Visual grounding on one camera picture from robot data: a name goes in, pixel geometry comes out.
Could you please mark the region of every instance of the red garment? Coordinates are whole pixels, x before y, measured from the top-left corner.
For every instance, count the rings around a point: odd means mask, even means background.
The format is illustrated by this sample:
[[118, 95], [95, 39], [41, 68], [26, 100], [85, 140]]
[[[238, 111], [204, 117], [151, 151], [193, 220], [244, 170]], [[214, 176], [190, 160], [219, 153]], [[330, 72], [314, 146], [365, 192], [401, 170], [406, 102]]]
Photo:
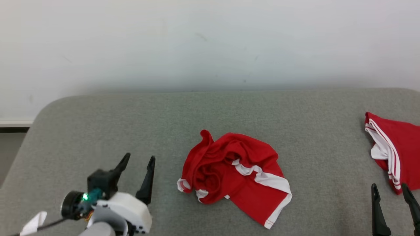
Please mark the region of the red garment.
[[292, 197], [277, 153], [267, 143], [243, 134], [227, 133], [215, 142], [207, 130], [201, 136], [203, 140], [186, 158], [178, 190], [195, 189], [204, 204], [230, 199], [270, 229]]
[[365, 130], [375, 141], [372, 158], [388, 172], [395, 193], [402, 193], [402, 183], [411, 190], [420, 189], [420, 126], [367, 112]]

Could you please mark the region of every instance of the gray table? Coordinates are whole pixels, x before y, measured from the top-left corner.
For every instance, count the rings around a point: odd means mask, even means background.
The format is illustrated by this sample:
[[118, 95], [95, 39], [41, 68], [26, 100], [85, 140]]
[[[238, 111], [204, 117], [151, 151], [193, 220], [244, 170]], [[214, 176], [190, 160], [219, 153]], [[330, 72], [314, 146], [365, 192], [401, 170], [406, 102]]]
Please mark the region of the gray table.
[[[420, 93], [406, 89], [273, 92], [192, 92], [70, 97], [36, 118], [1, 190], [4, 234], [20, 230], [40, 210], [60, 217], [70, 190], [86, 190], [97, 168], [130, 163], [120, 191], [140, 187], [151, 155], [157, 158], [153, 235], [371, 235], [370, 186], [377, 183], [393, 235], [412, 235], [403, 196], [369, 156], [365, 112], [420, 125]], [[207, 129], [215, 139], [242, 133], [269, 143], [290, 182], [293, 199], [271, 230], [232, 202], [199, 203], [181, 193], [189, 150]], [[414, 191], [420, 200], [420, 191]], [[78, 235], [84, 221], [68, 221], [38, 235]]]

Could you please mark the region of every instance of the floor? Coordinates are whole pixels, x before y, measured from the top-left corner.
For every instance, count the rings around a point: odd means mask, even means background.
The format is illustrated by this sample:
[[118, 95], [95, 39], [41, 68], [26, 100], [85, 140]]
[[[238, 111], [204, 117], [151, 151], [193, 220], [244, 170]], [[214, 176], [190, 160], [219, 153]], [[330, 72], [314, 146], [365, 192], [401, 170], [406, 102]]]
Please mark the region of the floor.
[[0, 134], [0, 188], [15, 160], [26, 133]]

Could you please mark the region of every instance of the folded red cloth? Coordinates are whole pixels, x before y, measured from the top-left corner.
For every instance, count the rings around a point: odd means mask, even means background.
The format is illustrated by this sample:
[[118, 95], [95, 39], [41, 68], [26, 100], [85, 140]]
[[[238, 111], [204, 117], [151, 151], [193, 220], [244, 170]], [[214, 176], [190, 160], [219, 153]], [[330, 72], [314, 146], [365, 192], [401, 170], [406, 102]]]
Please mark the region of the folded red cloth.
[[213, 141], [209, 131], [186, 158], [178, 190], [196, 190], [198, 200], [214, 203], [223, 197], [270, 229], [291, 200], [289, 182], [277, 164], [274, 149], [243, 134], [227, 133]]
[[375, 141], [372, 158], [388, 172], [395, 193], [402, 193], [402, 183], [411, 190], [420, 189], [420, 126], [367, 112], [365, 130]]

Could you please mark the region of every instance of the black cable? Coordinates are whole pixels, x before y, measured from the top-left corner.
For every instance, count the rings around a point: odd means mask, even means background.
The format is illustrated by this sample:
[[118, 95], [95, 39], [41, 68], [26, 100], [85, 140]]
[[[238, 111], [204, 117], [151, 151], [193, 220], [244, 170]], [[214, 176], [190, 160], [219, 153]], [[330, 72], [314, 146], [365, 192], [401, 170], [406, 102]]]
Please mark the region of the black cable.
[[[56, 221], [53, 221], [53, 222], [51, 222], [51, 223], [49, 223], [49, 224], [47, 224], [47, 225], [40, 226], [40, 227], [38, 227], [38, 228], [37, 228], [37, 231], [36, 231], [36, 232], [39, 232], [39, 231], [41, 231], [41, 230], [44, 230], [44, 229], [47, 229], [47, 228], [53, 227], [53, 226], [55, 226], [55, 225], [58, 225], [58, 224], [59, 224], [59, 223], [61, 223], [61, 222], [66, 221], [66, 220], [67, 220], [66, 218], [61, 218], [61, 219], [56, 220]], [[21, 234], [21, 233], [16, 233], [16, 234], [12, 234], [12, 235], [10, 235], [10, 236], [20, 236], [20, 234]]]

